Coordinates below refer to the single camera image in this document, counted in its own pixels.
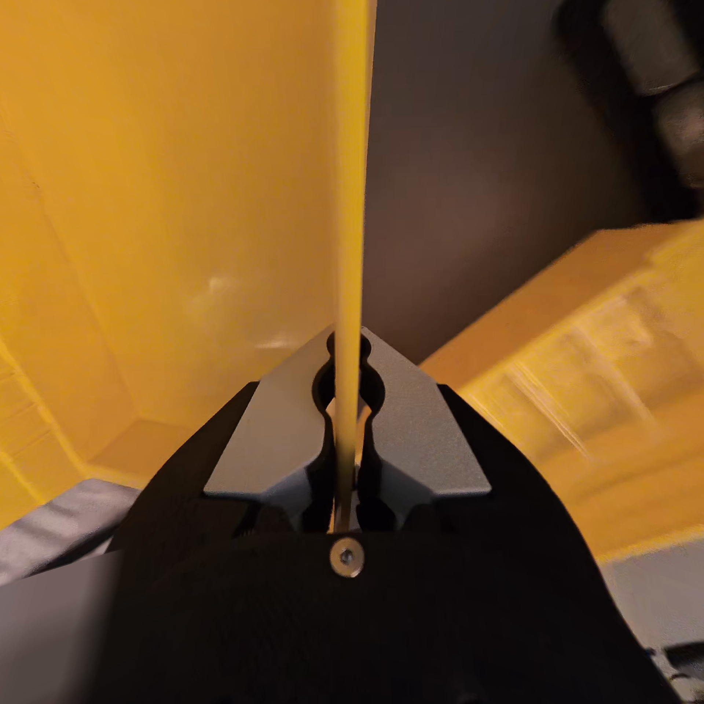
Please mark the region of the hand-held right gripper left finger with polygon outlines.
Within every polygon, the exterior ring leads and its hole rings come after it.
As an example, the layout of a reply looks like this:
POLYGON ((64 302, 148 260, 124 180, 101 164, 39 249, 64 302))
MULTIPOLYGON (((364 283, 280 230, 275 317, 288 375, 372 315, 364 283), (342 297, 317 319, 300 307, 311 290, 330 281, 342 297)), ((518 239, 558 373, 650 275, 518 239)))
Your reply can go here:
POLYGON ((207 497, 277 507, 297 530, 327 530, 337 479, 333 336, 322 330, 259 381, 207 497))

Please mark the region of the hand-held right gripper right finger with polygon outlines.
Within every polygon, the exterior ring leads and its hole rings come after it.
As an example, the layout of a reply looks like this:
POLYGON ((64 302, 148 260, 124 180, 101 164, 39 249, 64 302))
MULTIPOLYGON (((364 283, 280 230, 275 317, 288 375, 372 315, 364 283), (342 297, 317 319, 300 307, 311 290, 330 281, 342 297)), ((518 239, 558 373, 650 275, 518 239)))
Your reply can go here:
POLYGON ((369 408, 357 471, 363 531, 400 529, 412 510, 485 496, 491 484, 439 385, 362 327, 360 398, 369 408))

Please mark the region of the yellow plastic bin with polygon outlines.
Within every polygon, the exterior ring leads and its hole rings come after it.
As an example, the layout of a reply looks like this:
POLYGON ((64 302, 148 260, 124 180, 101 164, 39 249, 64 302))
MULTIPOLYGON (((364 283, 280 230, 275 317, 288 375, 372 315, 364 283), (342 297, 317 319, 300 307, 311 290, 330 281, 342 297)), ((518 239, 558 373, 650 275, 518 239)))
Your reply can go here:
POLYGON ((593 233, 424 360, 594 556, 703 537, 703 218, 593 233))
POLYGON ((145 487, 332 323, 376 5, 1 2, 1 527, 145 487))

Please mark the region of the black drawer cabinet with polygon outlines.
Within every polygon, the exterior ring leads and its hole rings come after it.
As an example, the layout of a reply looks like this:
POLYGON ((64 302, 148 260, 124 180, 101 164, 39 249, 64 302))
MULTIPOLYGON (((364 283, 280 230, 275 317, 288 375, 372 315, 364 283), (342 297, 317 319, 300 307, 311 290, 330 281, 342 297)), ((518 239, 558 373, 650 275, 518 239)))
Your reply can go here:
MULTIPOLYGON (((679 179, 656 135, 650 99, 636 95, 603 27, 607 1, 562 1, 555 35, 579 88, 615 145, 655 223, 703 213, 703 192, 679 179)), ((679 22, 703 63, 703 2, 674 1, 679 22)))

